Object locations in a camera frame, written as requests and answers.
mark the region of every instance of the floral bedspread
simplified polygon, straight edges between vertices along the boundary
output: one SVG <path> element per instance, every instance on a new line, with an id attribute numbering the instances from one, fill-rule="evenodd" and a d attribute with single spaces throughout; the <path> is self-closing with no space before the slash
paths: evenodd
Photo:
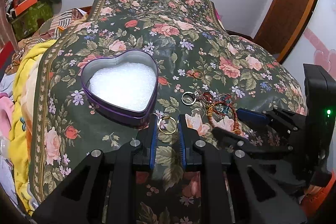
<path id="1" fill-rule="evenodd" d="M 71 27 L 40 62 L 29 170 L 39 202 L 90 151 L 116 150 L 137 135 L 137 129 L 100 115 L 80 82 L 90 60 L 132 48 L 152 55 L 160 69 L 155 114 L 185 114 L 188 126 L 215 146 L 204 106 L 185 106 L 183 92 L 230 93 L 236 108 L 262 111 L 278 106 L 305 113 L 297 81 L 262 47 L 230 37 L 209 0 L 95 0 L 88 21 Z M 203 72 L 201 80 L 192 77 L 194 70 Z M 217 126 L 233 129 L 230 115 L 215 120 Z M 171 130 L 173 125 L 161 127 Z M 254 145 L 282 141 L 276 132 L 257 132 L 245 124 L 241 129 Z M 183 172 L 178 151 L 172 148 L 176 141 L 176 133 L 160 134 L 154 171 L 137 173 L 139 223 L 199 223 L 200 175 Z"/>

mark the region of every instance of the white foam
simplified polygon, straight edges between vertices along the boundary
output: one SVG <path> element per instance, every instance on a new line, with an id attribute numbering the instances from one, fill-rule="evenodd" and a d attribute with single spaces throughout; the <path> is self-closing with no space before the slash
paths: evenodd
<path id="1" fill-rule="evenodd" d="M 89 91 L 104 101 L 133 111 L 143 111 L 151 99 L 156 76 L 140 63 L 122 63 L 95 72 Z"/>

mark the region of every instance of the wooden door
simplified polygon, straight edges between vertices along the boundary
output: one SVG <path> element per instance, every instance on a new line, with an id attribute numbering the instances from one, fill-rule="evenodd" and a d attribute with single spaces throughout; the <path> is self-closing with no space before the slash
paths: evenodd
<path id="1" fill-rule="evenodd" d="M 291 45 L 288 43 L 298 37 L 313 2 L 314 0 L 273 0 L 253 41 L 271 54 L 279 54 L 283 58 L 286 55 L 284 49 L 288 48 L 288 52 L 294 46 L 293 42 Z"/>

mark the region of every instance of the blue gripper pad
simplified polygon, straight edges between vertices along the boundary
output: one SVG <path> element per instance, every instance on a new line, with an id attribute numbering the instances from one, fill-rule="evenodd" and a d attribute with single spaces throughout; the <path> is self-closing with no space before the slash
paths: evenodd
<path id="1" fill-rule="evenodd" d="M 181 164 L 182 164 L 182 168 L 185 170 L 185 167 L 186 167 L 185 143 L 184 143 L 184 137 L 182 133 L 180 117 L 178 118 L 177 127 L 178 127 L 178 141 L 179 141 L 179 149 L 180 149 L 180 156 L 181 156 Z"/>
<path id="2" fill-rule="evenodd" d="M 269 124 L 269 119 L 265 114 L 255 112 L 252 110 L 238 108 L 236 110 L 238 119 L 242 122 L 251 122 L 254 124 L 258 124 L 260 126 L 266 126 Z"/>
<path id="3" fill-rule="evenodd" d="M 154 126 L 154 131 L 152 135 L 152 143 L 151 143 L 151 158 L 149 162 L 149 166 L 151 170 L 154 169 L 154 164 L 155 164 L 155 155 L 156 155 L 156 148 L 157 148 L 157 142 L 158 142 L 158 127 L 156 126 L 158 123 L 158 119 L 155 119 L 155 126 Z"/>

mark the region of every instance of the keyring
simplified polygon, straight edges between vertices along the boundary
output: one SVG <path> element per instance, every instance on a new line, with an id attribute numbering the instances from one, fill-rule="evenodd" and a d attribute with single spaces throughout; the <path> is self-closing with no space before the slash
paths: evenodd
<path id="1" fill-rule="evenodd" d="M 211 95 L 210 92 L 203 92 L 202 99 L 208 104 L 213 103 L 213 96 Z"/>
<path id="2" fill-rule="evenodd" d="M 167 119 L 172 119 L 172 120 L 175 122 L 175 129 L 174 129 L 173 132 L 165 133 L 165 132 L 163 132 L 162 129 L 160 128 L 160 124 L 161 124 L 161 122 L 162 122 L 163 120 L 167 120 Z M 159 121 L 157 122 L 157 126 L 158 126 L 159 130 L 160 130 L 163 134 L 165 134 L 165 135 L 171 135 L 171 134 L 175 133 L 176 130 L 177 130 L 177 122 L 176 122 L 176 120 L 175 120 L 173 117 L 168 116 L 168 115 L 167 115 L 167 116 L 163 116 L 162 118 L 160 118 Z"/>
<path id="3" fill-rule="evenodd" d="M 193 100 L 192 103 L 186 103 L 186 102 L 183 100 L 185 94 L 192 94 L 192 96 L 190 96 L 190 97 L 193 97 L 193 98 L 194 98 L 194 100 Z M 186 106 L 191 106 L 191 105 L 193 105 L 193 104 L 196 102 L 196 96 L 195 96 L 195 94 L 194 94 L 193 92 L 191 92 L 191 91 L 186 91 L 185 93 L 182 94 L 181 101 L 182 101 L 182 103 L 184 103 Z"/>
<path id="4" fill-rule="evenodd" d="M 196 75 L 195 75 L 195 73 L 200 73 L 201 75 L 202 75 L 202 77 L 197 77 Z M 194 70 L 194 72 L 193 72 L 193 74 L 191 75 L 192 77 L 194 77 L 195 79 L 203 79 L 203 76 L 204 76 L 204 74 L 203 74 L 203 72 L 201 72 L 200 70 Z"/>

